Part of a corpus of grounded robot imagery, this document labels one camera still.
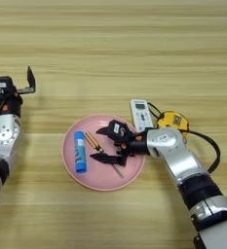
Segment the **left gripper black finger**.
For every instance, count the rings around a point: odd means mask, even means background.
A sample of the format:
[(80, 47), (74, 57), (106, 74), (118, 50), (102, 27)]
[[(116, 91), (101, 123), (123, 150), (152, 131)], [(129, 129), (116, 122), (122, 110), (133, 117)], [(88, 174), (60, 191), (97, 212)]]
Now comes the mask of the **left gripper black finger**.
[(30, 66), (27, 67), (27, 82), (29, 84), (29, 88), (32, 92), (36, 91), (36, 82), (34, 74), (30, 68)]

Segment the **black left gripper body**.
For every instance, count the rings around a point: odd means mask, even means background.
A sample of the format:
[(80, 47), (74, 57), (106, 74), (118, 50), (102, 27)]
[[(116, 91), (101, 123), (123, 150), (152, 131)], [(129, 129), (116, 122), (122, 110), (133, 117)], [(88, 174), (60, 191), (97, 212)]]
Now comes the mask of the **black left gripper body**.
[(16, 115), (20, 117), (20, 108), (23, 103), (22, 95), (34, 93), (36, 89), (25, 88), (16, 89), (13, 88), (12, 91), (0, 93), (0, 115)]

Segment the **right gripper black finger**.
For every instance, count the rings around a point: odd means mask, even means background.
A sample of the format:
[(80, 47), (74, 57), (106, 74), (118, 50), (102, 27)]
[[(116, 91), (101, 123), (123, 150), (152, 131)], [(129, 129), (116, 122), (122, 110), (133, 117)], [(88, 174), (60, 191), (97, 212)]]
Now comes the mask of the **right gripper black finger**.
[(127, 158), (126, 157), (121, 157), (121, 156), (109, 156), (105, 153), (96, 153), (92, 154), (91, 158), (94, 160), (97, 160), (102, 163), (106, 164), (118, 164), (121, 166), (125, 166), (127, 163)]
[(102, 134), (102, 135), (107, 135), (109, 133), (110, 129), (108, 126), (100, 128), (96, 133), (97, 134)]

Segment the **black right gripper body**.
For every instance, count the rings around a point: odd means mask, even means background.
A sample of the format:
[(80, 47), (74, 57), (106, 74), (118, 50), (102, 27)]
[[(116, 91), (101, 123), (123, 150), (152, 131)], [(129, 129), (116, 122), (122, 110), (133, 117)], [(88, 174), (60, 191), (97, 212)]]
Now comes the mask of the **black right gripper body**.
[(117, 135), (116, 146), (119, 148), (117, 163), (125, 165), (127, 157), (148, 154), (147, 132), (132, 132), (122, 129)]

